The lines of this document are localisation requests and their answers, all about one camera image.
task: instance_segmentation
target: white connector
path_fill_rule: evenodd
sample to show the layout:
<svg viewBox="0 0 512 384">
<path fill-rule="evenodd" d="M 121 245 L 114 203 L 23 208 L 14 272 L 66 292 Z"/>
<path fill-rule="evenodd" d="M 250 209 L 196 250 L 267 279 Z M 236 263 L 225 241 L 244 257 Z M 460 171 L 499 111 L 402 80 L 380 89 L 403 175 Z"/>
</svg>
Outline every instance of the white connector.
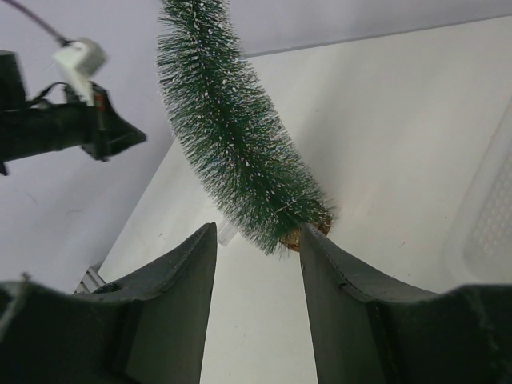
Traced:
<svg viewBox="0 0 512 384">
<path fill-rule="evenodd" d="M 221 246 L 227 246 L 234 236 L 237 234 L 238 228 L 226 219 L 218 225 L 217 242 Z"/>
<path fill-rule="evenodd" d="M 53 56 L 67 84 L 81 101 L 94 105 L 92 84 L 89 81 L 105 64 L 107 56 L 99 44 L 80 38 L 64 46 Z"/>
</svg>

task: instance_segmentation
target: gray wall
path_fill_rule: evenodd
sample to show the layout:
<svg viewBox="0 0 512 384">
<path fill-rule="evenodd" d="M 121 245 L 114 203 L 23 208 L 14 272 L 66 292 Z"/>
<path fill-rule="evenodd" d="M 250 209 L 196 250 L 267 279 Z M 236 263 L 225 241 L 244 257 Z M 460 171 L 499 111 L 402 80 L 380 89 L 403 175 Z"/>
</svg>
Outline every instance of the gray wall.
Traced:
<svg viewBox="0 0 512 384">
<path fill-rule="evenodd" d="M 172 143 L 158 96 L 154 48 L 159 0 L 22 0 L 72 38 L 102 44 L 110 62 L 96 81 L 149 142 L 94 162 L 79 149 L 9 164 L 0 178 L 0 280 L 28 271 L 72 291 L 104 259 Z M 232 0 L 250 54 L 512 14 L 510 0 Z M 0 49 L 19 52 L 33 95 L 59 80 L 56 45 L 0 3 Z"/>
</svg>

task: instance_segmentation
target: tree base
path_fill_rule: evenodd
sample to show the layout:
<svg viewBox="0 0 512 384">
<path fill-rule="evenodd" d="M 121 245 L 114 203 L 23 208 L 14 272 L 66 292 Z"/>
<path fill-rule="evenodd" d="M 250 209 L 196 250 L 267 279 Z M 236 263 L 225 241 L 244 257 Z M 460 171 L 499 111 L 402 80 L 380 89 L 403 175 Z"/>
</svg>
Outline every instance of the tree base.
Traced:
<svg viewBox="0 0 512 384">
<path fill-rule="evenodd" d="M 330 226 L 332 224 L 333 219 L 331 217 L 327 218 L 327 220 L 321 224 L 313 224 L 314 227 L 322 232 L 325 236 L 328 235 L 330 231 Z M 279 242 L 283 244 L 289 250 L 294 252 L 299 252 L 299 240 L 301 238 L 301 229 L 297 228 L 291 234 L 283 237 Z"/>
</svg>

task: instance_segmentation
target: white table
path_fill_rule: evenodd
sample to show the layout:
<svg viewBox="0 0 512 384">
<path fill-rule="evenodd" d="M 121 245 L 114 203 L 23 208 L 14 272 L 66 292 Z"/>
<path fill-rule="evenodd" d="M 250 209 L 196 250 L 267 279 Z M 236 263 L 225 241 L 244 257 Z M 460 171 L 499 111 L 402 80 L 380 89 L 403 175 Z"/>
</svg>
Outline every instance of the white table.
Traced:
<svg viewBox="0 0 512 384">
<path fill-rule="evenodd" d="M 330 238 L 434 291 L 440 257 L 512 95 L 512 18 L 253 58 L 317 180 L 339 205 Z M 173 145 L 100 269 L 106 281 L 222 216 Z M 298 256 L 237 235 L 219 247 L 205 384 L 316 382 Z"/>
</svg>

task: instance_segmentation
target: table surface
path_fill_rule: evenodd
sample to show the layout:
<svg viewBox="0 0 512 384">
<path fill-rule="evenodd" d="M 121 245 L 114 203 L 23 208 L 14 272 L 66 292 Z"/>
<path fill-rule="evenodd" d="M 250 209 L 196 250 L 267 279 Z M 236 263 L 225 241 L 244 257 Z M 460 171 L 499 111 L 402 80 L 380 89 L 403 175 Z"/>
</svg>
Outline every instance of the table surface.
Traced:
<svg viewBox="0 0 512 384">
<path fill-rule="evenodd" d="M 318 182 L 330 238 L 442 292 L 442 247 L 512 95 L 512 18 L 252 58 Z M 222 215 L 172 145 L 100 269 L 120 278 Z M 313 383 L 298 256 L 219 246 L 202 382 Z"/>
</svg>

